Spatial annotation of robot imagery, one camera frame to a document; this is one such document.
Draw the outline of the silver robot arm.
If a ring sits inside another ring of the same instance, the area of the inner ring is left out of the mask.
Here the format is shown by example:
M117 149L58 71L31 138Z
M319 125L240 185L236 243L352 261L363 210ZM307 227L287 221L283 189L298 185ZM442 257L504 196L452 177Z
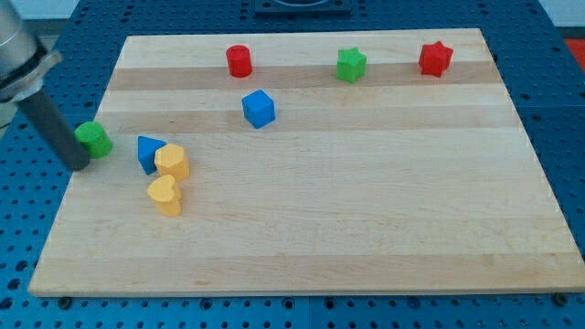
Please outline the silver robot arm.
M40 91L48 72L63 60L47 50L14 6L1 0L1 102L17 102Z

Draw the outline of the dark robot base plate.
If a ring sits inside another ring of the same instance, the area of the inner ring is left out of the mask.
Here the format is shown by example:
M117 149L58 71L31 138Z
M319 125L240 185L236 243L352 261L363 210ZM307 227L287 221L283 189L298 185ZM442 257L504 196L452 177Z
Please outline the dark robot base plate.
M349 13L352 0L252 0L256 14Z

